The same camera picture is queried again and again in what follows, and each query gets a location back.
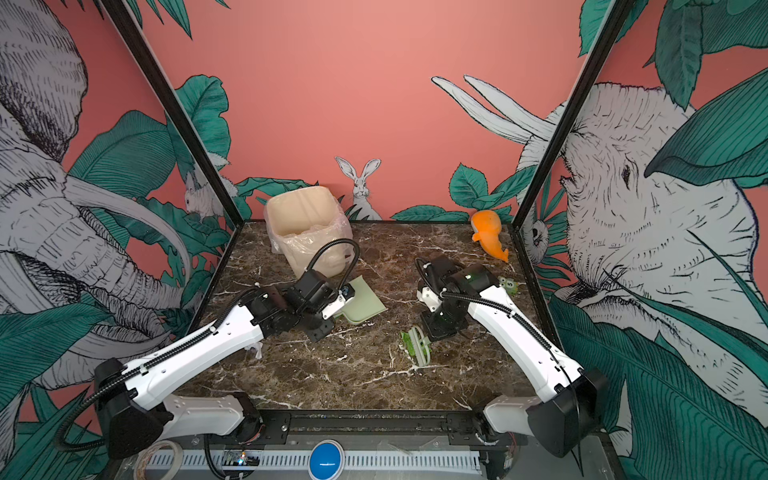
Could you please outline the pale green dustpan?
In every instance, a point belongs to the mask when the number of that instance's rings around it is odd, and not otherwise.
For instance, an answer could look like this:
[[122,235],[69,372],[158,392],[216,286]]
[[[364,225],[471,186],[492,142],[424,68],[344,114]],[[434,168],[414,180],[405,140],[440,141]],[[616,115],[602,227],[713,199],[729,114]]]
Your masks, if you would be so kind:
[[348,323],[357,325],[372,319],[387,310],[363,276],[358,276],[350,282],[355,295],[336,315]]

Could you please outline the pale green hand brush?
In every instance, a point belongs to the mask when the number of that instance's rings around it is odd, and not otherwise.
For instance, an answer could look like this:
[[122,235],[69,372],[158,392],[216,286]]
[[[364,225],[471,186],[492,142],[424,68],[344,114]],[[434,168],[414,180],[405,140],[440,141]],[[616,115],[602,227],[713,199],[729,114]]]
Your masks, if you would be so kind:
[[407,332],[402,332],[401,340],[406,351],[416,360],[416,364],[419,367],[426,367],[431,363],[431,341],[419,326],[414,326]]

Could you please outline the cream plastic trash bin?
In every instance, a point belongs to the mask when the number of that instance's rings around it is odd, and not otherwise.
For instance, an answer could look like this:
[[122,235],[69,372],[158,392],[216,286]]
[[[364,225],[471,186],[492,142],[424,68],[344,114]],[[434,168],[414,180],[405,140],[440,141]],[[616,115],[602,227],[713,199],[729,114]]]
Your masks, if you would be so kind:
[[282,254],[300,277],[325,244],[353,237],[339,202],[324,186],[311,186],[269,199],[264,218],[272,250]]

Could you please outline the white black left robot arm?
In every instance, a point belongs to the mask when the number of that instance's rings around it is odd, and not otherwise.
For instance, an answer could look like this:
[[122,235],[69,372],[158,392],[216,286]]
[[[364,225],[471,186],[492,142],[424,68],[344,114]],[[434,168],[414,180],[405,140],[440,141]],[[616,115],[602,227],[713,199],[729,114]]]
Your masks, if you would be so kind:
[[332,285],[308,270],[283,288],[256,286],[241,292],[214,321],[143,358],[110,358],[94,376],[94,393],[67,415],[53,444],[61,452],[105,447],[111,459],[125,459],[159,440],[210,435],[249,445],[267,427],[250,397],[182,398],[176,390],[231,354],[300,329],[312,341],[327,336],[333,317],[355,297],[344,282]]

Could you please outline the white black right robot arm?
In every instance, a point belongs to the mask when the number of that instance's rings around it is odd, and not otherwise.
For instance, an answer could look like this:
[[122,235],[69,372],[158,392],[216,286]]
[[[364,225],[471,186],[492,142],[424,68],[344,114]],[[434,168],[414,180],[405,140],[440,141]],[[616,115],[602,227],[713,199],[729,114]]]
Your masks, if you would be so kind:
[[585,369],[530,321],[504,282],[480,264],[463,266],[446,256],[415,261],[422,324],[431,341],[458,334],[474,320],[503,347],[534,389],[531,397],[500,396],[482,416],[498,433],[534,437],[562,458],[602,424],[609,381]]

